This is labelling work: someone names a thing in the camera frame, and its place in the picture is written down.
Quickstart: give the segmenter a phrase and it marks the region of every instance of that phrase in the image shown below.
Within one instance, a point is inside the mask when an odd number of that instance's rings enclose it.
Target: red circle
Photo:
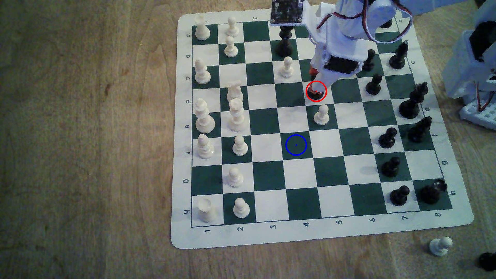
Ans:
[[[309,89],[310,84],[312,84],[312,82],[320,82],[322,85],[324,85],[324,88],[325,88],[325,94],[324,94],[324,96],[322,97],[322,99],[317,100],[317,101],[310,99],[310,97],[309,97],[309,93],[308,93],[308,89]],[[307,87],[305,88],[305,94],[307,95],[307,98],[308,98],[310,101],[315,102],[315,103],[318,103],[318,102],[322,101],[323,99],[325,99],[325,97],[327,96],[327,87],[325,86],[325,84],[324,84],[322,81],[320,81],[320,80],[314,80],[314,81],[311,81],[311,82],[307,85]]]

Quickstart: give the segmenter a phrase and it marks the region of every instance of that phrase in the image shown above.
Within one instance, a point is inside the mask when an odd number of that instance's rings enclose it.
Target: blue circle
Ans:
[[[288,149],[288,140],[289,140],[290,138],[294,137],[294,136],[299,136],[299,137],[301,137],[301,138],[305,141],[305,149],[304,149],[304,150],[303,150],[300,154],[292,154],[291,152],[289,152],[289,149]],[[292,135],[292,136],[290,136],[290,137],[286,140],[286,151],[287,151],[289,154],[291,154],[291,155],[293,155],[293,156],[300,156],[300,155],[301,155],[301,154],[303,154],[306,150],[307,150],[307,140],[306,140],[304,137],[302,137],[301,135]]]

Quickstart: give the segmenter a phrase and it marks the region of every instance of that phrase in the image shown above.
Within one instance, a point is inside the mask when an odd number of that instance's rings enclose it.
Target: white chess piece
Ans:
[[[248,144],[245,142],[244,137],[237,136],[234,138],[233,152],[238,156],[243,156],[248,152]]]
[[[243,183],[244,177],[240,170],[236,167],[232,167],[229,170],[228,182],[229,185],[233,187],[239,187]]]
[[[313,116],[313,120],[315,123],[319,125],[326,125],[327,122],[329,122],[329,115],[327,114],[329,112],[329,107],[326,105],[320,105],[318,107],[318,111],[315,113]]]
[[[208,37],[210,37],[210,30],[208,30],[205,23],[205,18],[202,15],[199,15],[194,18],[194,22],[196,23],[195,37],[202,41],[208,39]]]
[[[210,81],[210,73],[207,71],[207,65],[201,58],[198,58],[194,62],[194,71],[196,74],[194,75],[194,79],[199,84],[205,84]]]
[[[243,101],[243,92],[241,92],[241,80],[229,82],[227,84],[227,101],[232,99],[240,99]]]
[[[227,19],[229,28],[226,30],[226,35],[236,37],[240,33],[240,29],[236,26],[236,18],[231,16]]]
[[[198,98],[194,104],[194,114],[198,119],[195,122],[196,129],[200,133],[209,133],[215,128],[214,119],[208,115],[210,111],[207,107],[207,102],[202,98]]]
[[[242,198],[237,198],[234,201],[234,215],[238,218],[245,218],[249,214],[249,205]]]
[[[227,47],[224,49],[224,53],[228,57],[234,57],[238,55],[238,48],[234,45],[234,39],[231,36],[226,37]]]
[[[231,119],[228,123],[229,128],[233,132],[241,132],[247,128],[248,123],[245,120],[243,101],[240,99],[232,99],[229,102],[229,112],[231,113]]]
[[[209,199],[201,199],[198,201],[198,211],[200,220],[205,223],[210,223],[217,218],[217,209]]]
[[[431,253],[439,257],[446,255],[451,246],[453,246],[453,241],[447,236],[435,238],[429,243]]]
[[[200,134],[198,137],[198,155],[200,158],[209,159],[214,152],[214,145],[210,142],[210,139],[206,135]]]
[[[279,71],[282,77],[289,78],[293,76],[295,69],[293,69],[293,67],[291,66],[292,63],[293,59],[291,57],[286,56],[284,58],[284,66],[282,66],[281,70]]]

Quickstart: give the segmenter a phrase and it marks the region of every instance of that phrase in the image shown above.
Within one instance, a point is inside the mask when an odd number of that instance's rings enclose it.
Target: wood grain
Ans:
[[[475,221],[216,249],[170,242],[177,21],[270,1],[0,1],[0,278],[494,278],[495,133],[440,71],[472,1],[415,18]],[[426,253],[447,235],[447,256]]]

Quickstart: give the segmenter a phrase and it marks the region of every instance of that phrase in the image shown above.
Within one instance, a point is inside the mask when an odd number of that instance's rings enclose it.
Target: chessboard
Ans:
[[[305,88],[311,81],[314,45],[303,26],[289,40],[294,74],[283,78],[284,57],[274,48],[280,28],[270,26],[270,9],[202,14],[210,36],[195,37],[195,17],[178,23],[176,118],[172,182],[171,242],[177,248],[208,248],[391,233],[470,224],[473,214],[457,160],[431,86],[415,27],[402,38],[409,41],[406,65],[388,64],[402,40],[375,44],[374,68],[337,80],[320,102],[310,100]],[[228,18],[237,19],[234,37],[238,54],[227,57]],[[391,27],[377,31],[380,41],[403,30],[408,18],[397,13]],[[194,62],[201,58],[210,73],[206,84],[195,81]],[[365,91],[378,73],[383,79],[377,95]],[[240,80],[247,128],[233,132],[227,100],[228,83]],[[416,84],[428,83],[420,113],[406,119],[398,112]],[[195,101],[205,100],[215,128],[206,133],[214,147],[209,159],[198,155]],[[320,105],[328,107],[329,121],[313,120]],[[430,132],[421,143],[407,133],[420,119],[431,116]],[[392,148],[378,138],[394,127]],[[243,136],[248,152],[233,153],[234,138]],[[393,156],[399,172],[384,176],[380,168]],[[243,174],[240,187],[228,183],[229,170]],[[422,202],[420,189],[443,179],[447,191],[435,204]],[[391,191],[410,189],[402,206],[392,204]],[[234,215],[235,200],[250,207],[244,218]],[[215,208],[216,218],[203,222],[198,203]]]

